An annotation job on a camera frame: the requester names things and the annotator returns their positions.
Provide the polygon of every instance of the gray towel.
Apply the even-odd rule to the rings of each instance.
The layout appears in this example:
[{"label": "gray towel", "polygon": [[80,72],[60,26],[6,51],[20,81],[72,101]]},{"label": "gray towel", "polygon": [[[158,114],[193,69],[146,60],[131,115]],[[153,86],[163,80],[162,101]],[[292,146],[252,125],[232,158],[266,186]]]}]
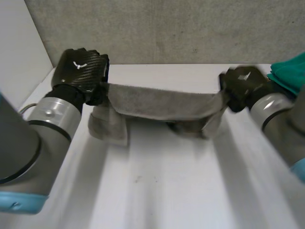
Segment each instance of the gray towel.
[{"label": "gray towel", "polygon": [[183,136],[213,137],[226,109],[222,93],[195,94],[109,84],[103,104],[94,107],[89,119],[93,137],[127,145],[126,117],[167,122]]}]

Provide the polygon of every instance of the green towel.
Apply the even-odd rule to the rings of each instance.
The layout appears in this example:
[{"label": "green towel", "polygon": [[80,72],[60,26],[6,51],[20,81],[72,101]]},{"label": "green towel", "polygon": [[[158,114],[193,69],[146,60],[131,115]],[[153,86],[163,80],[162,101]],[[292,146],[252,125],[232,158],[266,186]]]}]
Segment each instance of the green towel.
[{"label": "green towel", "polygon": [[286,61],[271,65],[270,80],[298,95],[305,84],[305,52]]}]

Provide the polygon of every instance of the gray wall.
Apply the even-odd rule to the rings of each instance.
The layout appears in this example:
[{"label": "gray wall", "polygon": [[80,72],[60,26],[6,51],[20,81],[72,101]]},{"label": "gray wall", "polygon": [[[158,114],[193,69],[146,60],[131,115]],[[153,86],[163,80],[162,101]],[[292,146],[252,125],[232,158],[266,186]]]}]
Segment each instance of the gray wall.
[{"label": "gray wall", "polygon": [[54,65],[67,48],[111,63],[272,63],[305,51],[303,0],[25,0]]}]

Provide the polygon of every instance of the white table surface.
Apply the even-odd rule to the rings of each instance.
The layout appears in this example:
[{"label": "white table surface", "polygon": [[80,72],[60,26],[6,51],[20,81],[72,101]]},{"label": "white table surface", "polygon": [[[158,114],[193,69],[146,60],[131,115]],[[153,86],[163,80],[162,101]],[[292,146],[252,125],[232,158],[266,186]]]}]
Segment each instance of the white table surface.
[{"label": "white table surface", "polygon": [[[227,64],[111,65],[109,82],[218,91]],[[267,73],[270,65],[261,64]],[[52,72],[25,104],[50,89]],[[131,125],[129,147],[89,135],[82,120],[41,213],[0,214],[1,229],[305,228],[305,188],[247,111],[226,111],[218,136],[177,137],[165,124]]]}]

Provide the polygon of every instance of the light blue robot base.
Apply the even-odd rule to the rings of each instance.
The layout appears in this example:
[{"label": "light blue robot base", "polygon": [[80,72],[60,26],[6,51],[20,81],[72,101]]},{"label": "light blue robot base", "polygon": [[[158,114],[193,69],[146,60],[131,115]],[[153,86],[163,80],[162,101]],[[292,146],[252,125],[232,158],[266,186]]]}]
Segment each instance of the light blue robot base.
[{"label": "light blue robot base", "polygon": [[37,214],[41,211],[48,196],[0,192],[0,211],[16,214]]}]

